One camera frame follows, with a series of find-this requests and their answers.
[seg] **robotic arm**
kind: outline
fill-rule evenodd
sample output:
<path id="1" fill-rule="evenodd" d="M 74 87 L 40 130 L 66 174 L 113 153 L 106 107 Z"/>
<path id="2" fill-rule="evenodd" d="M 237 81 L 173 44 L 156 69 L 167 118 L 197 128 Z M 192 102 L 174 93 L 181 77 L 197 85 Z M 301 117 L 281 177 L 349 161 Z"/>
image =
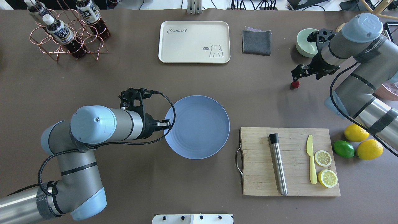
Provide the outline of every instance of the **robotic arm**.
<path id="1" fill-rule="evenodd" d="M 398 82 L 398 46 L 383 36 L 382 30 L 378 17 L 369 13 L 357 15 L 339 33 L 321 30 L 317 46 L 320 41 L 323 46 L 308 66 L 299 65 L 292 71 L 292 85 L 313 74 L 317 80 L 332 75 L 341 63 L 354 57 L 360 65 L 336 88 L 333 98 L 344 114 L 398 149 L 398 112 L 372 95 L 385 81 Z M 330 97 L 325 105 L 342 116 Z"/>
<path id="2" fill-rule="evenodd" d="M 33 187 L 0 199 L 0 223 L 36 223 L 66 213 L 71 213 L 74 220 L 82 220 L 101 212 L 106 197 L 94 150 L 171 128 L 170 120 L 155 120 L 144 111 L 143 99 L 154 93 L 159 92 L 129 88 L 119 96 L 120 109 L 83 106 L 70 121 L 47 128 L 41 146 L 51 155 L 47 160 L 60 154 L 57 158 L 62 179 L 44 183 L 44 191 L 40 186 Z"/>

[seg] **lime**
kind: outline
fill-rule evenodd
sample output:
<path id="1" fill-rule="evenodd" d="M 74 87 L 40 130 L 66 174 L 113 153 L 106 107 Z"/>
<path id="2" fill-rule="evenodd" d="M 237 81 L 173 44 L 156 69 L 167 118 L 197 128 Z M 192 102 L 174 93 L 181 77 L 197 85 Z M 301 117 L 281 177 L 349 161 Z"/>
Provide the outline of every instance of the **lime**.
<path id="1" fill-rule="evenodd" d="M 316 152 L 314 155 L 314 159 L 315 162 L 322 167 L 327 167 L 332 163 L 332 157 L 325 150 L 319 150 L 318 152 Z"/>
<path id="2" fill-rule="evenodd" d="M 335 172 L 324 169 L 318 173 L 319 182 L 325 187 L 334 187 L 337 185 L 337 175 Z"/>
<path id="3" fill-rule="evenodd" d="M 344 158 L 354 157 L 354 147 L 347 141 L 338 140 L 333 143 L 333 149 L 337 155 Z"/>
<path id="4" fill-rule="evenodd" d="M 357 148 L 357 156 L 364 160 L 376 159 L 383 153 L 383 146 L 380 142 L 369 139 L 361 144 Z"/>
<path id="5" fill-rule="evenodd" d="M 349 141 L 360 142 L 367 139 L 369 137 L 369 133 L 358 125 L 352 124 L 344 130 L 344 136 Z"/>

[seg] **green lime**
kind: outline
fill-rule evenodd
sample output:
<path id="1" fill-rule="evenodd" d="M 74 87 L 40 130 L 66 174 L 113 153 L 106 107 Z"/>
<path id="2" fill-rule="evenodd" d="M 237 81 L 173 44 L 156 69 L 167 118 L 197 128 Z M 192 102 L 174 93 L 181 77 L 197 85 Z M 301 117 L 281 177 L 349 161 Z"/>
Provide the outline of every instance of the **green lime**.
<path id="1" fill-rule="evenodd" d="M 337 153 L 337 155 L 344 157 L 344 158 L 351 158 L 354 157 L 354 147 L 346 142 L 346 141 L 335 141 L 333 143 L 333 150 Z"/>

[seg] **copper wire rack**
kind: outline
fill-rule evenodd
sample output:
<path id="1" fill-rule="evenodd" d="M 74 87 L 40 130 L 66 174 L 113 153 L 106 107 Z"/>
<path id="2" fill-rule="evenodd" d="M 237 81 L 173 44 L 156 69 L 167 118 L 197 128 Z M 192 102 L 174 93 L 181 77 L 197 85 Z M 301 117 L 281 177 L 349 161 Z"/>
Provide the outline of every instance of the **copper wire rack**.
<path id="1" fill-rule="evenodd" d="M 68 7 L 66 9 L 62 7 L 59 0 L 57 0 L 57 2 L 62 9 L 60 13 L 58 14 L 54 10 L 49 11 L 54 18 L 62 20 L 65 25 L 74 32 L 75 40 L 81 44 L 80 48 L 75 52 L 83 48 L 86 54 L 92 55 L 96 61 L 99 59 L 101 53 L 109 52 L 104 44 L 104 40 L 100 36 L 102 33 L 98 33 L 97 29 L 93 27 L 95 24 L 88 25 L 81 19 L 81 15 L 77 10 L 67 6 L 68 4 L 66 4 L 65 0 L 63 0 L 63 2 Z M 75 53 L 69 52 L 62 44 L 58 43 L 47 33 L 45 26 L 37 22 L 36 24 L 38 27 L 30 33 L 29 40 L 32 44 L 37 45 L 42 53 L 48 55 L 54 61 L 58 61 L 59 55 Z"/>

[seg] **yellow knife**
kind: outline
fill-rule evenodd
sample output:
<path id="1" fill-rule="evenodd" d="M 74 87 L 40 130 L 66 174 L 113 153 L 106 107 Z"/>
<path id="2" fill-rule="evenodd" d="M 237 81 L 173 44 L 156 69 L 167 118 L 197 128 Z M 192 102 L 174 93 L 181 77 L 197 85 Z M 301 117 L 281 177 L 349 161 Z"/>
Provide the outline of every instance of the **yellow knife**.
<path id="1" fill-rule="evenodd" d="M 316 184 L 316 170 L 314 162 L 314 149 L 312 148 L 312 135 L 308 136 L 307 139 L 307 154 L 310 156 L 310 181 L 312 184 Z"/>

